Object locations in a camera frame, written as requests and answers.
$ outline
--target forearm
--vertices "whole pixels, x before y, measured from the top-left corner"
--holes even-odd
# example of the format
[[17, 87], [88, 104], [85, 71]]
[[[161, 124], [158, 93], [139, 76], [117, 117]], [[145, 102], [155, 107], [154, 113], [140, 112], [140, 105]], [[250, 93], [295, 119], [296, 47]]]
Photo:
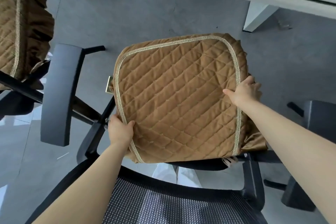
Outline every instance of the forearm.
[[110, 145], [92, 166], [36, 219], [34, 224], [100, 224], [126, 149], [125, 143]]
[[257, 101], [240, 108], [330, 223], [336, 223], [336, 145]]

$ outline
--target quilted seat cushion cover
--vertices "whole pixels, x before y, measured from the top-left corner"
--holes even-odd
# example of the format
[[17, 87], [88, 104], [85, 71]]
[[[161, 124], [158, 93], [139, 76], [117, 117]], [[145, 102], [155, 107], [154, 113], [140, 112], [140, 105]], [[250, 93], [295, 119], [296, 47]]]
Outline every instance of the quilted seat cushion cover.
[[50, 48], [54, 19], [45, 10], [46, 1], [0, 0], [0, 70], [20, 81]]
[[135, 120], [126, 156], [158, 163], [227, 158], [266, 149], [255, 125], [222, 92], [248, 76], [229, 34], [188, 35], [125, 48], [111, 88], [118, 114]]

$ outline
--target person's leg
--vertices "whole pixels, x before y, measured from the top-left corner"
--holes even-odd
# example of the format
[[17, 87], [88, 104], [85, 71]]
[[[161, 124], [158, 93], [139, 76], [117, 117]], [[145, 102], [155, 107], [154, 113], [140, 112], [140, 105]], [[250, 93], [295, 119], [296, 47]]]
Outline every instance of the person's leg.
[[202, 188], [195, 170], [185, 167], [178, 168], [177, 184], [188, 187]]
[[176, 184], [176, 173], [174, 167], [166, 163], [158, 163], [152, 178]]

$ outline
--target mesh seat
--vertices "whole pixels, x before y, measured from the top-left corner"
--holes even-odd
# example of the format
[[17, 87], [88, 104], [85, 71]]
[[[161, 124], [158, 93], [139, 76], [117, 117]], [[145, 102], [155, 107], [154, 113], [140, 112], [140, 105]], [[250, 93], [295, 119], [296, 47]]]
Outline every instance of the mesh seat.
[[103, 224], [267, 223], [241, 191], [185, 187], [121, 167]]

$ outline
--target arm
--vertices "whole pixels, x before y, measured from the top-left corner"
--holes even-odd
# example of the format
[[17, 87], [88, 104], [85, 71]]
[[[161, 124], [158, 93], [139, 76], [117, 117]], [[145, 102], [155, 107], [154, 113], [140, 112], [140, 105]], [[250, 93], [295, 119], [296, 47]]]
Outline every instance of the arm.
[[260, 103], [260, 86], [249, 76], [235, 92], [228, 89], [223, 92], [254, 121], [326, 220], [336, 223], [336, 144]]
[[124, 125], [112, 115], [108, 124], [111, 145], [33, 224], [100, 224], [133, 137], [134, 123]]

